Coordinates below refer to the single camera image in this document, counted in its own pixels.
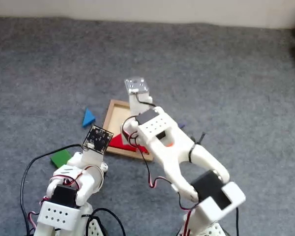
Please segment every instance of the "screw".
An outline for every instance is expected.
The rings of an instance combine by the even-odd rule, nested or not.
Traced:
[[[107,172],[108,171],[108,165],[105,162],[103,162],[100,165],[100,168],[102,169],[103,172]]]

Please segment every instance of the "red puzzle piece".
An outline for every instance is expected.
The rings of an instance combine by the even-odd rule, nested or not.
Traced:
[[[122,137],[121,137],[121,134],[118,134],[117,136],[113,137],[112,140],[110,141],[109,145],[110,147],[113,147],[113,148],[119,148],[119,149],[122,149],[122,150],[128,150],[128,151],[133,151],[135,152],[137,149],[133,146],[130,146],[130,145],[124,145],[122,143]],[[143,146],[140,146],[139,145],[139,148],[142,152],[148,154],[148,150],[146,150],[145,147]]]

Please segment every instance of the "circuit board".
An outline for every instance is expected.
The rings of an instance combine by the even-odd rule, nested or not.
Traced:
[[[104,155],[113,135],[113,133],[93,125],[83,142],[83,146]]]

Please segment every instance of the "white wall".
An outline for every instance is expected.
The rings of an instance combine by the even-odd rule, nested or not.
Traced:
[[[295,28],[295,0],[0,0],[0,15]]]

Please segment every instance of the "blue triangle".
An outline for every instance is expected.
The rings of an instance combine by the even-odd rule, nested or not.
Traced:
[[[88,126],[89,124],[91,124],[93,121],[95,121],[96,118],[95,116],[93,116],[92,112],[90,112],[90,110],[87,108],[85,111],[85,115],[84,115],[84,120],[83,120],[83,127]]]

